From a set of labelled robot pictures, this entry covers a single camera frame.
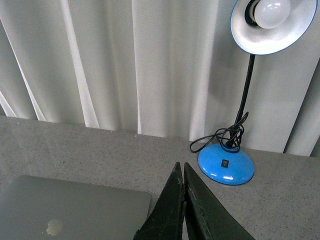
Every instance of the curtain fold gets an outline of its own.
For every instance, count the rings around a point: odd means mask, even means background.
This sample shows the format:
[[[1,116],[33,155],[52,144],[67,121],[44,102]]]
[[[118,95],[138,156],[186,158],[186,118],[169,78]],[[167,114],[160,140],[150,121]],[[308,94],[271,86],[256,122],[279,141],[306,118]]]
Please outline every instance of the curtain fold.
[[[0,114],[191,141],[227,128],[249,62],[231,36],[233,5],[0,0]],[[292,46],[256,57],[243,147],[317,149],[319,28],[317,12]]]
[[[314,146],[314,149],[312,150],[310,157],[320,158],[320,137],[316,141],[316,144]]]

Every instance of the silver laptop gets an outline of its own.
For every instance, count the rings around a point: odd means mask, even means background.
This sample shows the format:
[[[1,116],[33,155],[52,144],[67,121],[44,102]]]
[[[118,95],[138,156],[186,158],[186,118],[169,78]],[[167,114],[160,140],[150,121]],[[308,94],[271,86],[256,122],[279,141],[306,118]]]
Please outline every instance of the silver laptop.
[[[0,240],[132,240],[147,192],[20,176],[0,195]]]

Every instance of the desk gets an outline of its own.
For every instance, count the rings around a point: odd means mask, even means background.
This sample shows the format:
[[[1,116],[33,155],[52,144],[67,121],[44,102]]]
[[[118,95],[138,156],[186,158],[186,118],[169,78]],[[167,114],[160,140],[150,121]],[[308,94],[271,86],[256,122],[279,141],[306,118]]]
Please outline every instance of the desk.
[[[146,191],[152,208],[175,162],[189,162],[256,240],[320,239],[318,158],[245,149],[253,179],[226,186],[200,171],[188,141],[5,116],[0,136],[0,190],[32,175]]]

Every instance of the lamp neck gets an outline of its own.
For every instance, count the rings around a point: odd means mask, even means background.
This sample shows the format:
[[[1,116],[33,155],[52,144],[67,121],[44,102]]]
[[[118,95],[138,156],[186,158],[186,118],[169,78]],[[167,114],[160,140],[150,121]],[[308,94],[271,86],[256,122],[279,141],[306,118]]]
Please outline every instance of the lamp neck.
[[[246,73],[246,79],[245,79],[245,84],[244,84],[241,104],[240,104],[240,108],[239,108],[239,111],[237,113],[234,125],[236,125],[240,121],[240,119],[242,118],[242,116],[244,114],[244,109],[245,109],[245,105],[246,105],[246,101],[247,101],[247,96],[248,96],[250,81],[251,81],[251,77],[252,77],[252,72],[254,70],[255,57],[256,57],[256,55],[250,54],[249,65],[248,65],[248,70],[247,70],[247,73]]]

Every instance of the white lamp shade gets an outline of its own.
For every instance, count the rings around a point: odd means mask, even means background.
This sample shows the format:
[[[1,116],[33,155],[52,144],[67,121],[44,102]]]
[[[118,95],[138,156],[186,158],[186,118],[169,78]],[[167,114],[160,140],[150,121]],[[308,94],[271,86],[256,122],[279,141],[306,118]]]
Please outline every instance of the white lamp shade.
[[[318,5],[318,0],[291,0],[291,10],[287,19],[275,28],[265,29],[250,26],[246,22],[245,11],[249,2],[250,0],[235,2],[230,28],[236,44],[254,55],[273,54],[296,42],[310,26]]]

